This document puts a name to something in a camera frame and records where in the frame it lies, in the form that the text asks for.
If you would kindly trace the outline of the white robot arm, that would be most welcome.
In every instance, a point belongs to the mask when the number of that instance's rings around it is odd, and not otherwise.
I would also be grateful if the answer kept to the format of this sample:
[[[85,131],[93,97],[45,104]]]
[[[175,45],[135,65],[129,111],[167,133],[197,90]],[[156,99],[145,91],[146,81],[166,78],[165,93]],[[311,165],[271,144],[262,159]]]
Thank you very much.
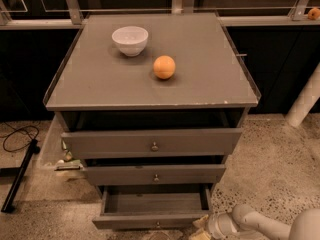
[[[286,120],[299,126],[320,98],[320,64],[289,110]],[[291,225],[268,218],[246,204],[236,205],[231,213],[205,215],[193,222],[197,231],[188,240],[224,240],[227,236],[260,233],[269,240],[320,240],[320,209],[301,212]]]

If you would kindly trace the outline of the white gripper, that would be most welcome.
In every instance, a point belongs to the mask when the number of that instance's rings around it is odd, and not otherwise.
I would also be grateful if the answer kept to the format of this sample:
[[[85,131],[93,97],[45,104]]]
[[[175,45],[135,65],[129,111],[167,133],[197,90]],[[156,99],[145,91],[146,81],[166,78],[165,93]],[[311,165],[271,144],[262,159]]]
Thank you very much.
[[[211,236],[214,239],[225,239],[227,236],[236,234],[239,230],[239,226],[231,213],[205,215],[195,220],[193,225],[198,230],[190,235],[188,240],[211,240]],[[209,233],[200,229],[205,227]]]

